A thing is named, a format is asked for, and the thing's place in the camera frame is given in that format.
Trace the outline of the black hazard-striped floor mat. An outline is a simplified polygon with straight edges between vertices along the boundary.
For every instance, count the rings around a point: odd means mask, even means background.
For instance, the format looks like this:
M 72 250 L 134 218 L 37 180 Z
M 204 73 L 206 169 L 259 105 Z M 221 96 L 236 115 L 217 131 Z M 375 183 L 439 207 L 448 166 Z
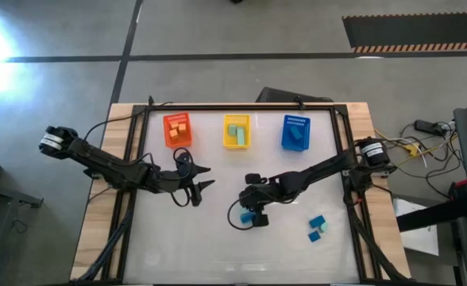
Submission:
M 467 12 L 344 16 L 342 22 L 356 53 L 467 50 Z

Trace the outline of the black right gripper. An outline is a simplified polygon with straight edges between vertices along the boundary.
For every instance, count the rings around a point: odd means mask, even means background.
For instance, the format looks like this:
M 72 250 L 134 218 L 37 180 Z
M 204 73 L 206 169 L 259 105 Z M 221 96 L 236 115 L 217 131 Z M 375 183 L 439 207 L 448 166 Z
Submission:
M 268 216 L 264 208 L 281 200 L 281 188 L 279 184 L 250 184 L 239 194 L 239 199 L 242 207 L 255 213 L 253 227 L 265 227 L 268 225 Z

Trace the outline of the blue plastic basket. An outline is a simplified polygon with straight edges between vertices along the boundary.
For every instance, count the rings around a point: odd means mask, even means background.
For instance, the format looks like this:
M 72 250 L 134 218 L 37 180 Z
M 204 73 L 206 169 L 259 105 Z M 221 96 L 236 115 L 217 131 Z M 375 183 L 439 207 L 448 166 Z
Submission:
M 303 135 L 302 139 L 296 141 L 292 138 L 290 133 L 290 128 L 292 126 L 297 126 L 300 133 Z M 311 134 L 311 120 L 309 118 L 295 116 L 295 115 L 285 115 L 284 116 L 284 125 L 282 132 L 281 145 L 284 149 L 302 152 L 309 149 Z

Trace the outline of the orange plastic basket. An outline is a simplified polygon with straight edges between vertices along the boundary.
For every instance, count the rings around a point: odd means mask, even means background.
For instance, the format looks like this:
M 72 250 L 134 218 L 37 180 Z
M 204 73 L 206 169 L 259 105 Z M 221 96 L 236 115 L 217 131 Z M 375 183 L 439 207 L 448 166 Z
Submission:
M 179 133 L 177 138 L 170 138 L 169 131 L 172 129 L 169 125 L 169 122 L 176 121 L 179 124 L 185 123 L 187 126 L 186 133 Z M 176 149 L 179 147 L 188 147 L 192 143 L 192 131 L 191 131 L 191 121 L 189 118 L 189 113 L 178 113 L 170 114 L 163 116 L 163 127 L 164 127 L 164 139 L 167 147 L 171 149 Z

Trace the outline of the white paper sheet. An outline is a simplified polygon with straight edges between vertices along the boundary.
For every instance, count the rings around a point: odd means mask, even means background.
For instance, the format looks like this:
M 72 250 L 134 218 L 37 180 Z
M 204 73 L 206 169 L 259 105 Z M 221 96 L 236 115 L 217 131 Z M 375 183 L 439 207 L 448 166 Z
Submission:
M 393 207 L 396 216 L 405 215 L 414 211 L 420 211 L 426 207 L 417 203 L 411 203 L 404 199 L 393 199 Z M 426 226 L 424 228 L 401 232 L 403 247 L 438 256 L 438 230 L 436 225 Z

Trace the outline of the black power strip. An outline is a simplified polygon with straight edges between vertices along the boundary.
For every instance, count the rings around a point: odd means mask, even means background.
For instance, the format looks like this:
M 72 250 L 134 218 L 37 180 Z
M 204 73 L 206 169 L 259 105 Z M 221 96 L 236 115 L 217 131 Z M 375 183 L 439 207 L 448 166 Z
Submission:
M 442 137 L 445 135 L 446 131 L 442 128 L 439 123 L 433 123 L 423 120 L 415 120 L 414 130 L 419 132 L 428 133 L 434 136 Z

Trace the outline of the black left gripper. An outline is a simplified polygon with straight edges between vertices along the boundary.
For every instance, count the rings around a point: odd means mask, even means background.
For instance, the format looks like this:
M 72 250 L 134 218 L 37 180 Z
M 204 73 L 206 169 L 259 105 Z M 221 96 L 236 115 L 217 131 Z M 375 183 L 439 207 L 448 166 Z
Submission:
M 186 207 L 189 204 L 193 207 L 197 207 L 202 201 L 200 192 L 213 184 L 215 180 L 207 180 L 195 184 L 193 179 L 198 174 L 209 172 L 210 170 L 211 168 L 194 164 L 191 174 L 186 177 L 181 177 L 177 169 L 175 171 L 163 171 L 161 167 L 155 165 L 153 169 L 153 192 L 155 194 L 170 194 L 174 203 L 179 207 Z M 186 203 L 179 203 L 177 201 L 175 193 L 178 190 L 184 190 L 187 197 Z

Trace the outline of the yellow plastic basket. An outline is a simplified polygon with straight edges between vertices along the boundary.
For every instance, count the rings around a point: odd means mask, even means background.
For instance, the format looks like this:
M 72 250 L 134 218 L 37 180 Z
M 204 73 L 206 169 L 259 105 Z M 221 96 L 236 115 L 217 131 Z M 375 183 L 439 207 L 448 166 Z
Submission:
M 228 125 L 245 129 L 245 145 L 237 144 L 237 135 L 228 134 Z M 247 149 L 251 145 L 251 117 L 248 114 L 225 114 L 223 120 L 223 146 L 227 149 Z

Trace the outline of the black flat bar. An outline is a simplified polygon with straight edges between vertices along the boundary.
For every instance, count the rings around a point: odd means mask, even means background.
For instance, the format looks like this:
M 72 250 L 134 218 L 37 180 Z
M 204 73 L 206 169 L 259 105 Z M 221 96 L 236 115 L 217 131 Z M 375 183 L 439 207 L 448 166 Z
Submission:
M 412 211 L 396 218 L 399 231 L 417 230 L 457 218 L 467 218 L 467 198 L 452 199 L 444 203 Z

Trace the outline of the black floor case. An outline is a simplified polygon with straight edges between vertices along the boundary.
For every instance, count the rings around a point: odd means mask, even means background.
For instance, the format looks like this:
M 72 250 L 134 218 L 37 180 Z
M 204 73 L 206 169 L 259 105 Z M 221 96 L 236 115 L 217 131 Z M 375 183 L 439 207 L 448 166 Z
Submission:
M 303 102 L 333 102 L 332 99 L 327 97 L 314 97 L 271 87 L 264 87 L 256 102 L 295 102 L 297 99 Z

